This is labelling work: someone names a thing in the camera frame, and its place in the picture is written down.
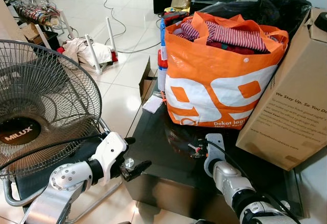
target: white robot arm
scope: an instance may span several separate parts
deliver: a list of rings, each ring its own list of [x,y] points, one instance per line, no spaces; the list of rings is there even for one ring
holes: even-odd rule
[[[56,168],[44,192],[25,213],[21,224],[62,224],[65,223],[71,204],[91,185],[104,186],[111,178],[123,172],[126,181],[139,176],[150,161],[136,166],[133,171],[121,167],[123,154],[127,150],[126,141],[116,132],[110,132],[97,147],[89,161],[64,164]]]
[[[223,148],[221,134],[208,134],[206,139]],[[207,174],[213,177],[216,187],[235,211],[240,224],[296,224],[286,213],[274,208],[269,200],[258,194],[240,171],[227,163],[216,147],[208,144],[208,157],[204,163]]]

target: fan guard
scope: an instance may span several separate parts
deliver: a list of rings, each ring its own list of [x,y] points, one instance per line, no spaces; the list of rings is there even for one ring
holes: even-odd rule
[[[94,80],[73,60],[39,45],[0,40],[0,169],[20,155],[94,132],[101,106]],[[0,178],[44,169],[79,143],[19,159],[0,170]]]

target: orange bag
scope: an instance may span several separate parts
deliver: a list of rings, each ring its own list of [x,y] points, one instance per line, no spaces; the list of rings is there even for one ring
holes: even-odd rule
[[[241,15],[224,19],[196,12],[183,22],[190,18],[200,35],[194,42],[173,34],[180,24],[166,27],[169,115],[174,123],[181,125],[240,130],[285,53],[288,34],[275,27],[244,20]],[[207,46],[207,20],[226,28],[259,32],[270,53],[241,55]]]

